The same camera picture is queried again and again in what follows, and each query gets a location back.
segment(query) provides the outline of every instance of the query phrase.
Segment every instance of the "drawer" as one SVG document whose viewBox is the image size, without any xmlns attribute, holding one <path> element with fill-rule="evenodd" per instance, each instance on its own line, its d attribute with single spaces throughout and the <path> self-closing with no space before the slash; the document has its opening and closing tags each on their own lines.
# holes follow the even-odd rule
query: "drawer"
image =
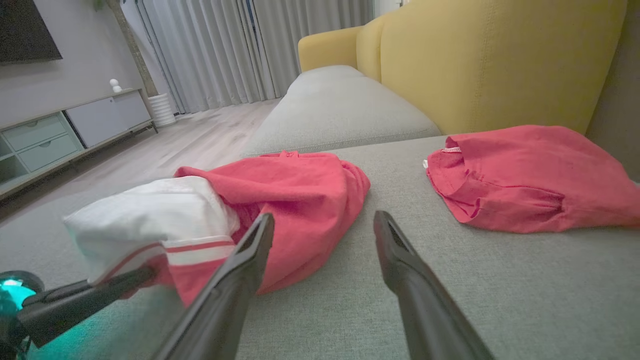
<svg viewBox="0 0 640 360">
<path fill-rule="evenodd" d="M 42 140 L 52 138 L 67 132 L 62 126 L 58 115 L 42 118 L 27 124 L 4 131 L 4 137 L 11 144 L 14 151 L 19 151 L 27 146 L 39 143 Z"/>
<path fill-rule="evenodd" d="M 36 171 L 58 159 L 76 152 L 76 145 L 69 135 L 55 138 L 18 154 L 29 171 Z"/>
</svg>

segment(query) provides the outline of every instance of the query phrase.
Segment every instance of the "red shirt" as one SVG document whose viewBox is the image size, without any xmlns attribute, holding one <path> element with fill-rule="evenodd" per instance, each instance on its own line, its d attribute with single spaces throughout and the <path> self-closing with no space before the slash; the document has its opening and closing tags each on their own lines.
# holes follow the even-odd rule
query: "red shirt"
<svg viewBox="0 0 640 360">
<path fill-rule="evenodd" d="M 371 186 L 362 170 L 336 155 L 285 151 L 211 171 L 182 167 L 175 176 L 209 180 L 238 214 L 241 226 L 233 234 L 236 243 L 260 213 L 273 214 L 273 246 L 258 293 L 292 285 L 321 268 L 360 213 Z M 169 266 L 187 306 L 222 262 Z"/>
<path fill-rule="evenodd" d="M 427 175 L 458 221 L 514 233 L 640 225 L 640 187 L 606 151 L 561 126 L 449 136 Z"/>
</svg>

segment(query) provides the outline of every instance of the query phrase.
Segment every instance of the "teal light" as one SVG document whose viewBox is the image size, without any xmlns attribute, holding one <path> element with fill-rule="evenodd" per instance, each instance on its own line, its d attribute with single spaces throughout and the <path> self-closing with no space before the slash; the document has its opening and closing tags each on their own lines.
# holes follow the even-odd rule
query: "teal light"
<svg viewBox="0 0 640 360">
<path fill-rule="evenodd" d="M 9 280 L 5 280 L 2 283 L 2 286 L 22 286 L 22 281 L 9 279 Z"/>
<path fill-rule="evenodd" d="M 22 310 L 24 299 L 35 295 L 36 292 L 22 286 L 22 281 L 7 279 L 0 284 L 0 313 L 12 315 Z"/>
</svg>

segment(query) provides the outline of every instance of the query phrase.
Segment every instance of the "yellow sofa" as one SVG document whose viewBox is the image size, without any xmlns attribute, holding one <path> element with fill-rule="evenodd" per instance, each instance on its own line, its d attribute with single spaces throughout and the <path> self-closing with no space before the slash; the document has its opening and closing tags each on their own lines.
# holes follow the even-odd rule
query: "yellow sofa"
<svg viewBox="0 0 640 360">
<path fill-rule="evenodd" d="M 585 133 L 626 7 L 626 0 L 413 0 L 365 26 L 301 39 L 300 66 L 352 66 L 443 134 L 521 124 Z"/>
</svg>

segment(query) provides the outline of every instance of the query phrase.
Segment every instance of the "clothing tag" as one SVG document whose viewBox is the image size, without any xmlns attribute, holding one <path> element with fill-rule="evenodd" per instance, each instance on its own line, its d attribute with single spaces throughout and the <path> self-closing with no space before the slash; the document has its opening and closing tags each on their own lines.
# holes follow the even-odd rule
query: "clothing tag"
<svg viewBox="0 0 640 360">
<path fill-rule="evenodd" d="M 442 152 L 462 152 L 462 150 L 460 150 L 460 146 L 456 146 L 456 147 L 446 147 L 442 149 Z"/>
</svg>

